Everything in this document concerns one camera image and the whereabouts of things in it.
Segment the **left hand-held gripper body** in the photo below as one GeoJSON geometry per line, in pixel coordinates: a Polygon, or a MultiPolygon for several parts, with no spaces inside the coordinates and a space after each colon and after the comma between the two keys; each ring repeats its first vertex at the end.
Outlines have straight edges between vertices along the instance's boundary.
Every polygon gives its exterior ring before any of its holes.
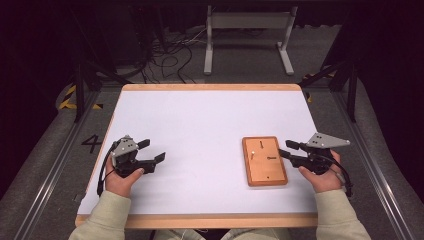
{"type": "Polygon", "coordinates": [[[154,160],[137,160],[137,143],[132,137],[126,135],[117,141],[111,152],[112,164],[115,172],[122,178],[126,178],[139,168],[144,169],[144,173],[153,173],[156,168],[154,160]]]}

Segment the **wooden picture frame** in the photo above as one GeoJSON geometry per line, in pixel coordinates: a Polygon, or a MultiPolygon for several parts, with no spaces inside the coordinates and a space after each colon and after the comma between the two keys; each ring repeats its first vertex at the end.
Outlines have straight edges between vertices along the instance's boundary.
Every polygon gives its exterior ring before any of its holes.
{"type": "Polygon", "coordinates": [[[280,186],[288,183],[275,136],[244,137],[242,148],[249,186],[280,186]]]}

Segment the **person's right hand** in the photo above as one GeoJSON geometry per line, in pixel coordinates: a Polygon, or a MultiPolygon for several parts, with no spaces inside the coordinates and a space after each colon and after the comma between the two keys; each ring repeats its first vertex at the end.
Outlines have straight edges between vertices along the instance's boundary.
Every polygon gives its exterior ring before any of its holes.
{"type": "Polygon", "coordinates": [[[303,166],[300,166],[298,171],[311,183],[316,193],[339,190],[342,188],[342,181],[339,179],[342,171],[335,164],[322,175],[316,175],[303,166]]]}

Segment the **grey metal floor rail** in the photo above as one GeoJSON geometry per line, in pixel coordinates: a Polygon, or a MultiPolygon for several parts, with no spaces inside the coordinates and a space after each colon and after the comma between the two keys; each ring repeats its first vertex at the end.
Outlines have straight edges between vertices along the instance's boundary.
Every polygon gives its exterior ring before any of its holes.
{"type": "Polygon", "coordinates": [[[80,133],[91,109],[99,96],[98,92],[88,92],[86,102],[82,105],[84,110],[82,115],[77,117],[77,122],[73,122],[71,128],[65,138],[61,149],[55,158],[55,161],[46,175],[41,187],[37,191],[37,195],[32,202],[22,224],[20,225],[13,240],[28,240],[31,236],[39,218],[47,205],[54,188],[60,178],[60,175],[69,160],[72,147],[75,145],[78,134],[80,133]]]}
{"type": "Polygon", "coordinates": [[[397,199],[389,186],[375,157],[371,154],[359,126],[354,123],[347,111],[347,103],[341,93],[333,93],[332,97],[339,108],[344,121],[347,123],[352,142],[360,152],[361,161],[376,191],[376,194],[389,218],[398,240],[416,240],[416,237],[408,226],[397,199]]]}

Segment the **person's right leg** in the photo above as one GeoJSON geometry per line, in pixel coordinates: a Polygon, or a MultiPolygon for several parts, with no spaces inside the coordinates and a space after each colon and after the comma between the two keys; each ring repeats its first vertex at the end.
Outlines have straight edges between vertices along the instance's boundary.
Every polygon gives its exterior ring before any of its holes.
{"type": "Polygon", "coordinates": [[[231,229],[220,240],[292,240],[285,228],[231,229]]]}

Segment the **black metal stand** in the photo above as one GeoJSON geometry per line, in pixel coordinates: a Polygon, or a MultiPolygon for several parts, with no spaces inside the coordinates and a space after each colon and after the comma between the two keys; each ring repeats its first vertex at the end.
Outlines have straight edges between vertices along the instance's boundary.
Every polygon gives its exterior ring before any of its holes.
{"type": "Polygon", "coordinates": [[[330,80],[328,88],[332,92],[340,92],[345,84],[348,84],[347,92],[347,114],[352,122],[356,122],[355,118],[355,107],[356,107],[356,89],[358,83],[358,72],[355,64],[352,61],[343,61],[334,65],[327,66],[318,73],[302,79],[298,85],[301,88],[312,85],[318,80],[323,79],[330,73],[334,74],[334,77],[330,80]]]}
{"type": "Polygon", "coordinates": [[[72,5],[69,7],[73,23],[76,27],[76,107],[75,121],[79,122],[86,112],[84,88],[90,91],[99,91],[102,80],[96,75],[102,73],[113,82],[120,85],[129,84],[129,81],[116,73],[100,24],[97,21],[92,6],[72,5]]]}

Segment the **person's left hand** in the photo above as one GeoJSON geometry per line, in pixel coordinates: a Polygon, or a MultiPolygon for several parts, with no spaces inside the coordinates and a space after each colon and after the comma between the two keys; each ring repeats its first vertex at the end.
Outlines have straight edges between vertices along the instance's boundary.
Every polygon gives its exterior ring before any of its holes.
{"type": "Polygon", "coordinates": [[[126,198],[130,197],[134,183],[144,174],[144,169],[139,168],[126,178],[122,178],[115,172],[111,160],[106,163],[106,171],[105,189],[126,198]]]}

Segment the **person's left leg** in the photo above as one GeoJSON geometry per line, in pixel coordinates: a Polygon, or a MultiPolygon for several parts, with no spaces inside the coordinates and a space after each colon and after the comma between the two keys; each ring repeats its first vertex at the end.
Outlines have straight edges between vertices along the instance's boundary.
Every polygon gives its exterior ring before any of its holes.
{"type": "Polygon", "coordinates": [[[153,240],[205,240],[192,229],[161,229],[157,230],[153,240]]]}

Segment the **white metal table stand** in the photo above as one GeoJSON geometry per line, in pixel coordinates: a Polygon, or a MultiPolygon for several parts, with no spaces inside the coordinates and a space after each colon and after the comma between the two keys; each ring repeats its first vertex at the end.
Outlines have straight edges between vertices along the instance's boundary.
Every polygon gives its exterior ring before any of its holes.
{"type": "Polygon", "coordinates": [[[284,36],[276,43],[280,58],[287,75],[292,76],[294,69],[287,46],[296,19],[298,7],[283,12],[216,12],[209,5],[206,18],[206,50],[204,74],[212,74],[213,30],[214,29],[282,29],[284,36]]]}

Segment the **yellow black floor tape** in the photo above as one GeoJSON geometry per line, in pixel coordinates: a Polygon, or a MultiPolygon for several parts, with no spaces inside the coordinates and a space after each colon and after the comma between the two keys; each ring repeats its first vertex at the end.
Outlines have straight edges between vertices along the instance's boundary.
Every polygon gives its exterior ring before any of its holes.
{"type": "MultiPolygon", "coordinates": [[[[307,80],[313,77],[315,74],[306,74],[302,77],[302,80],[307,80]]],[[[332,79],[335,76],[335,72],[324,75],[323,78],[332,79]]],[[[312,96],[309,92],[305,93],[307,103],[312,103],[312,96]]]]}
{"type": "Polygon", "coordinates": [[[76,109],[77,104],[71,102],[73,94],[76,92],[76,85],[72,84],[65,93],[62,102],[59,104],[59,109],[76,109]]]}

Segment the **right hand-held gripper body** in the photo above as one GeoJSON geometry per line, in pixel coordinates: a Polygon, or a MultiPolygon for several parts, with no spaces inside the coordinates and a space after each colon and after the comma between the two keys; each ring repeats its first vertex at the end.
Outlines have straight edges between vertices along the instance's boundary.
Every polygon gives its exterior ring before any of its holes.
{"type": "Polygon", "coordinates": [[[289,160],[294,168],[305,167],[309,171],[322,175],[335,163],[331,149],[349,146],[350,141],[323,133],[315,133],[306,143],[300,142],[300,148],[307,153],[306,157],[291,154],[289,160]]]}

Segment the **person's leg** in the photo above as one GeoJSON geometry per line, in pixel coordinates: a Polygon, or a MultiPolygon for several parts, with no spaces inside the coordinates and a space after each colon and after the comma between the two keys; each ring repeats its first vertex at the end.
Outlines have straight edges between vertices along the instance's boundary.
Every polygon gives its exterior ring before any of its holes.
{"type": "Polygon", "coordinates": [[[285,228],[231,229],[220,240],[292,240],[285,228]]]}
{"type": "Polygon", "coordinates": [[[205,240],[192,229],[161,229],[157,230],[153,240],[205,240]]]}

